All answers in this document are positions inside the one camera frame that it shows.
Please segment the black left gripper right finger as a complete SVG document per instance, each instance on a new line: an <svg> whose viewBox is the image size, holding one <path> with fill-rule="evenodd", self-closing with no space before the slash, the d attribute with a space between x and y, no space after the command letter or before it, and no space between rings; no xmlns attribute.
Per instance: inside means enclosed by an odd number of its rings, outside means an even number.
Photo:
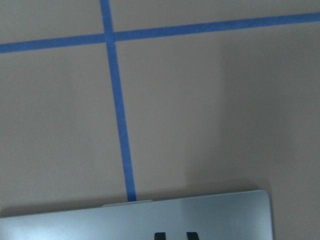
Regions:
<svg viewBox="0 0 320 240"><path fill-rule="evenodd" d="M197 232L187 232L186 236L187 236L187 240L200 240Z"/></svg>

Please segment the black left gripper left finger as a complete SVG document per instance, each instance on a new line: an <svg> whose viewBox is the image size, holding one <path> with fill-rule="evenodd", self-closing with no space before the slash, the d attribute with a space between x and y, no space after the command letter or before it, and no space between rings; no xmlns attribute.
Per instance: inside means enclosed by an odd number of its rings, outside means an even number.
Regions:
<svg viewBox="0 0 320 240"><path fill-rule="evenodd" d="M156 232L154 234L154 240L166 240L166 233L165 232Z"/></svg>

